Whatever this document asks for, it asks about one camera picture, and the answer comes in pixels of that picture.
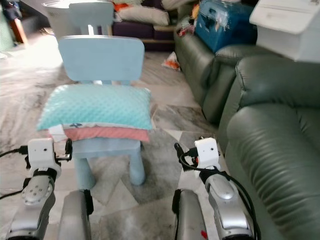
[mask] minky dot pillow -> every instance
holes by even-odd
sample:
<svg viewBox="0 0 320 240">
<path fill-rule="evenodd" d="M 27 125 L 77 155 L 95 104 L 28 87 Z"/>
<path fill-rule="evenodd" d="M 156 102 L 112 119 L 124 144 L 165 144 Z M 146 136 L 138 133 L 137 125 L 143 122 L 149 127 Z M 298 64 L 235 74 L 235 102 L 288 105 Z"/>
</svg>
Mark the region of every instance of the minky dot pillow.
<svg viewBox="0 0 320 240">
<path fill-rule="evenodd" d="M 48 99 L 37 129 L 62 125 L 150 130 L 150 97 L 148 89 L 126 85 L 62 85 Z"/>
</svg>

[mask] floor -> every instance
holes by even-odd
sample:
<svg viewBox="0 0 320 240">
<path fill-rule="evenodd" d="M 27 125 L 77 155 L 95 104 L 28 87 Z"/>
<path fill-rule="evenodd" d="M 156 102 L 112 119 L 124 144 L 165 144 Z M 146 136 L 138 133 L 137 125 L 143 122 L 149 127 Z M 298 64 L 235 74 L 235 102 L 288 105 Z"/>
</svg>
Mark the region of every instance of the floor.
<svg viewBox="0 0 320 240">
<path fill-rule="evenodd" d="M 53 36 L 35 35 L 29 47 L 5 52 L 0 59 L 0 149 L 24 145 L 32 138 L 45 137 L 36 124 L 45 102 L 57 86 L 74 84 L 64 70 Z M 174 149 L 179 142 L 186 150 L 199 136 L 214 137 L 217 129 L 202 115 L 181 72 L 161 67 L 169 53 L 146 52 L 136 87 L 151 90 L 153 130 L 150 142 L 142 145 L 146 181 L 133 186 L 129 179 L 129 158 L 117 156 L 90 160 L 97 183 L 91 190 L 94 212 L 90 216 L 93 240 L 174 239 L 175 216 L 171 211 L 177 188 L 192 189 L 199 195 L 208 237 L 217 240 L 213 210 L 204 185 L 193 172 L 182 172 Z M 11 154 L 0 161 L 0 194 L 22 188 L 28 176 L 24 157 Z M 51 209 L 45 239 L 57 238 L 63 199 L 77 189 L 73 162 L 62 164 L 55 184 L 56 201 Z M 17 210 L 20 196 L 0 201 L 0 239 L 4 239 Z"/>
</svg>

